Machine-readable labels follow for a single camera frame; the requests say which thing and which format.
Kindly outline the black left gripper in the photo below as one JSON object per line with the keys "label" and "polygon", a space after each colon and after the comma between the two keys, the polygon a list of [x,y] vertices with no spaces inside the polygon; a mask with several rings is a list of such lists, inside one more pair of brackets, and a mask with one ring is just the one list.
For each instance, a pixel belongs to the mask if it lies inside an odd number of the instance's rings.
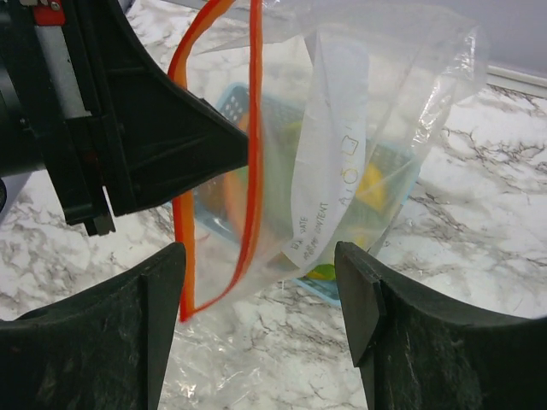
{"label": "black left gripper", "polygon": [[59,1],[1,3],[3,179],[46,170],[68,224],[91,236],[115,231],[100,180],[69,127],[76,120],[83,128],[89,111],[116,215],[161,205],[246,165],[245,134],[168,78],[116,1],[72,3],[80,86],[62,32],[67,20]]}

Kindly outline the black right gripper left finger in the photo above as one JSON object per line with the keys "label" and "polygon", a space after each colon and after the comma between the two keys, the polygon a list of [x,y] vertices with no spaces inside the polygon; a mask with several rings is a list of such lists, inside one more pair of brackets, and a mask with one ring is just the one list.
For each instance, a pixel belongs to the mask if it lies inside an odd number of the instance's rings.
{"label": "black right gripper left finger", "polygon": [[3,409],[156,409],[185,247],[1,323]]}

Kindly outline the orange papaya slice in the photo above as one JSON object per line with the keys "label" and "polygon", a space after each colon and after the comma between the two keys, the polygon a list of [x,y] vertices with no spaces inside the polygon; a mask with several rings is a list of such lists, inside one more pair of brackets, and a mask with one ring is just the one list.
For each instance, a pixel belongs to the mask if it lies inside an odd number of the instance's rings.
{"label": "orange papaya slice", "polygon": [[248,167],[244,166],[223,176],[227,219],[233,235],[239,241],[244,232],[247,205]]}

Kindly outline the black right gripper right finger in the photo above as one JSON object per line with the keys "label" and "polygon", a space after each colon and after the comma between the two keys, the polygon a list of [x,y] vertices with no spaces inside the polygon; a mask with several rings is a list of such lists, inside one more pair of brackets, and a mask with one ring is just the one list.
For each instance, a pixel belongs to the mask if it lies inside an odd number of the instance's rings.
{"label": "black right gripper right finger", "polygon": [[335,273],[371,409],[543,409],[546,320],[433,290],[338,243]]}

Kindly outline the clear zip bag orange zipper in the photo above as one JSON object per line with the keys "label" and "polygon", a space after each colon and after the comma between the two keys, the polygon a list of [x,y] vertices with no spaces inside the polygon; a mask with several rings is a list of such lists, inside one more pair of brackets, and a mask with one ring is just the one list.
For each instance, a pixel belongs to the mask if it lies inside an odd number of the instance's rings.
{"label": "clear zip bag orange zipper", "polygon": [[247,164],[173,203],[180,319],[370,248],[452,106],[485,81],[479,23],[423,1],[207,1],[168,73],[249,140]]}

